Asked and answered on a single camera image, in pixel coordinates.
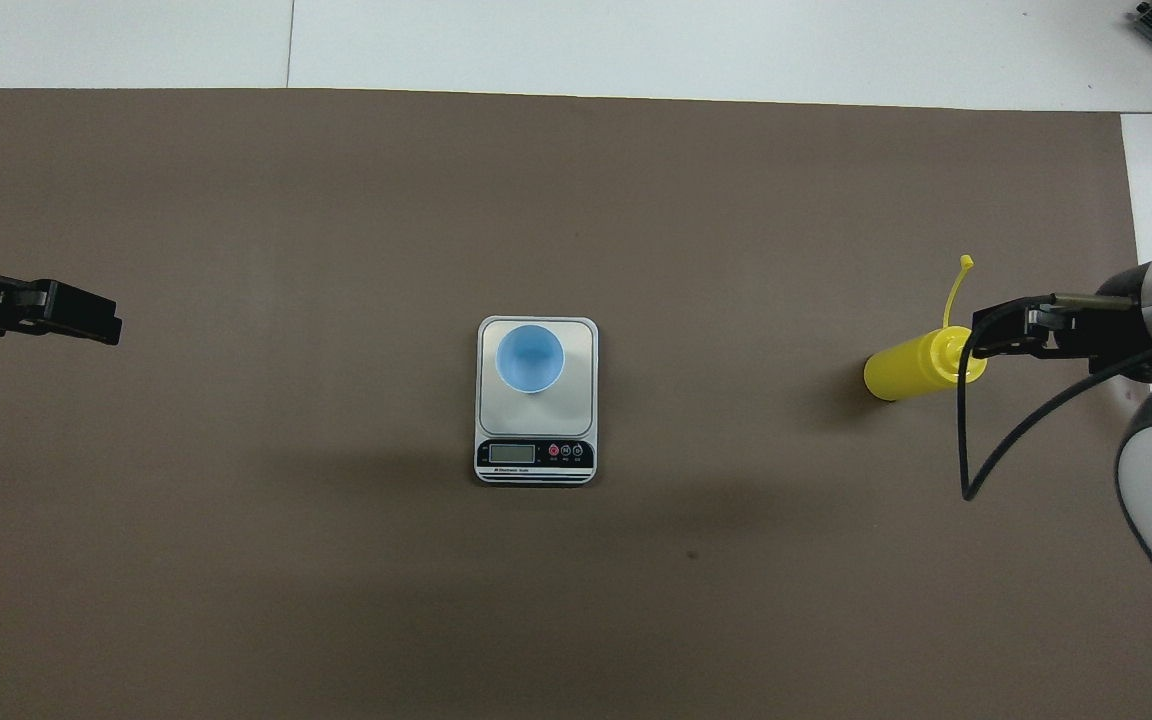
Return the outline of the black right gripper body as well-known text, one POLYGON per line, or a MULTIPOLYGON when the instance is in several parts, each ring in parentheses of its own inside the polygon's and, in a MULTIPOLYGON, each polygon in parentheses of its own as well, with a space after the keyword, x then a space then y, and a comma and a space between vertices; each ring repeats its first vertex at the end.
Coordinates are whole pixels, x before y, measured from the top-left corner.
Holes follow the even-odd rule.
POLYGON ((1149 265, 1111 275, 1097 291, 1053 293, 1046 310, 1056 316, 1039 361, 1085 361, 1087 374, 1102 372, 1152 347, 1142 311, 1149 265))

